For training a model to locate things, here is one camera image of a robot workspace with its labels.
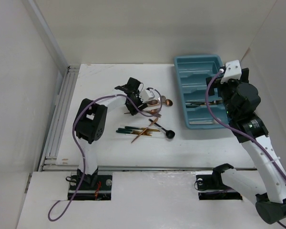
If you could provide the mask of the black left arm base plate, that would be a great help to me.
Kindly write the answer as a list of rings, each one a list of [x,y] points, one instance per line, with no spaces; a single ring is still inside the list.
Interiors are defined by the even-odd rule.
[[[65,178],[69,182],[68,200],[71,200],[80,178],[71,175]],[[112,174],[100,173],[92,184],[82,182],[73,200],[107,201],[112,197]]]

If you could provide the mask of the copper fork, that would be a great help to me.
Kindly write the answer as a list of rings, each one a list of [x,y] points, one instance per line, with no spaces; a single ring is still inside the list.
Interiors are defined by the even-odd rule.
[[[152,109],[152,110],[143,110],[145,113],[155,114],[160,111],[160,108]]]
[[[158,121],[159,117],[161,117],[160,114],[156,114],[155,116],[153,116],[153,118],[149,118],[150,124],[149,126],[152,126],[154,124],[156,124],[156,122]]]

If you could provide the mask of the black fork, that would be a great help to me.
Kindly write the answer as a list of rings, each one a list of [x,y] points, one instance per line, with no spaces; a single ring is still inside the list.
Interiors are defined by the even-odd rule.
[[[215,101],[208,102],[209,105],[218,105],[222,103],[223,103],[223,100],[215,100]],[[207,104],[206,102],[185,103],[186,107],[202,106],[206,104]]]

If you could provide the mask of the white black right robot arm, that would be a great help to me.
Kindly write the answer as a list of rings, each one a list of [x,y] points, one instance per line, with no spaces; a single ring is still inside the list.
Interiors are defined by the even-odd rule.
[[[261,98],[257,88],[249,83],[248,71],[221,67],[215,76],[206,79],[205,102],[215,122],[231,130],[249,154],[263,184],[253,182],[226,163],[213,168],[207,189],[231,188],[255,206],[265,223],[280,224],[286,218],[286,171],[274,152],[265,124],[255,114]],[[215,91],[223,100],[227,124],[210,108],[209,96]]]

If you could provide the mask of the copper spoon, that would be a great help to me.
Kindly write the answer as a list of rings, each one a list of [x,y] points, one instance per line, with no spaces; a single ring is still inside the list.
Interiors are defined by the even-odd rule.
[[[161,106],[170,107],[173,105],[173,102],[170,99],[165,99],[162,103],[160,103],[159,100],[151,100],[148,101],[146,104],[147,104],[146,109],[147,108],[149,109],[149,108],[160,108]]]

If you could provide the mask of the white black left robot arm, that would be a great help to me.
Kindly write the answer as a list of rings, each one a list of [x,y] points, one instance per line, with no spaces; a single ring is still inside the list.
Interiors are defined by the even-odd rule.
[[[92,144],[99,140],[104,133],[107,114],[117,107],[125,105],[132,115],[137,114],[139,106],[143,105],[139,97],[141,85],[140,81],[131,77],[125,85],[116,86],[111,94],[82,100],[72,125],[72,137],[82,156],[77,169],[78,182],[86,189],[97,185],[97,156],[85,153],[79,141]]]

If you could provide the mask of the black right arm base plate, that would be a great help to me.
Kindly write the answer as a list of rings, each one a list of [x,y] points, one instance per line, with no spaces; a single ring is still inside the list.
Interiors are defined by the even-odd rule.
[[[234,189],[217,184],[211,174],[196,175],[194,188],[198,191],[199,200],[243,200]]]

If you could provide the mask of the silver spoon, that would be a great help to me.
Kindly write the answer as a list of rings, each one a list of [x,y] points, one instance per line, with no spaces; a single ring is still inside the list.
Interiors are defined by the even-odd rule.
[[[161,95],[157,101],[158,104],[166,104],[166,97],[164,95]]]

